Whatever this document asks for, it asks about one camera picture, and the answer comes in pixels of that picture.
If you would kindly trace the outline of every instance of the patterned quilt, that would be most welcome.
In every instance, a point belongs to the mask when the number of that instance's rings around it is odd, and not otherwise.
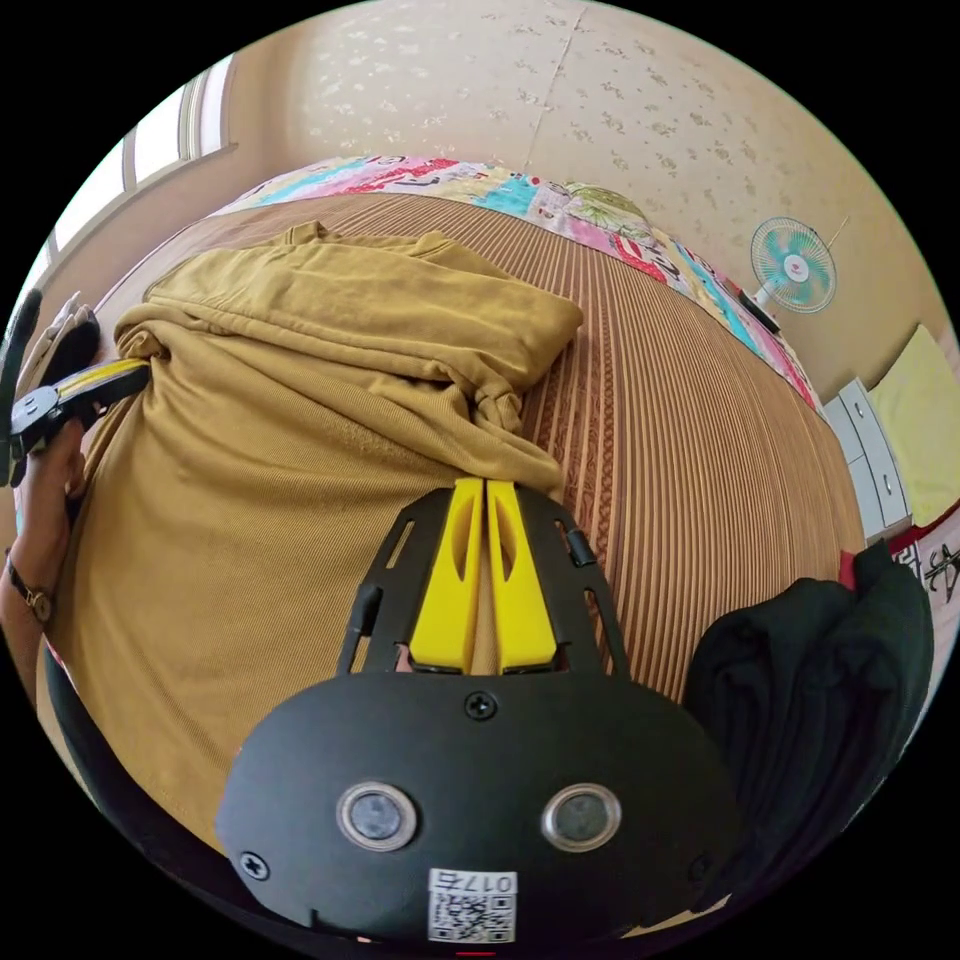
[[[445,158],[335,157],[267,180],[210,216],[351,193],[414,193],[497,210],[642,270],[699,304],[826,419],[793,350],[727,289],[727,278],[650,224],[626,197],[585,183],[554,183],[486,163]]]

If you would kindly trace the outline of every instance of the qr code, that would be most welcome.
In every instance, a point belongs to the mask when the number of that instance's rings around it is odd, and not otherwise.
[[[446,943],[512,943],[516,874],[432,870],[429,939]]]

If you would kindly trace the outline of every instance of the white cabinet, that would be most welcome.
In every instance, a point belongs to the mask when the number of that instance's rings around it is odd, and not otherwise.
[[[909,527],[912,518],[897,461],[860,380],[824,407],[850,468],[868,543]]]

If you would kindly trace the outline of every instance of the wristwatch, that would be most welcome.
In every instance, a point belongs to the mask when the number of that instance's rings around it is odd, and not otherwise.
[[[10,559],[10,548],[6,550],[7,555],[7,573],[10,574],[10,582],[14,589],[26,601],[27,606],[33,611],[33,615],[41,624],[47,624],[53,616],[53,600],[43,590],[28,587],[23,582],[23,577],[17,572],[13,561]]]

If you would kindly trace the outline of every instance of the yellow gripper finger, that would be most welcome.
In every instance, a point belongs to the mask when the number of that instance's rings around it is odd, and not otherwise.
[[[410,640],[410,657],[420,668],[470,672],[482,536],[483,480],[458,480]]]
[[[86,390],[97,383],[112,380],[114,377],[123,376],[144,366],[149,366],[148,361],[137,359],[111,360],[108,363],[101,363],[61,380],[57,384],[57,393],[62,400],[67,400],[80,390]]]
[[[487,524],[500,673],[547,667],[557,644],[512,483],[487,483]]]

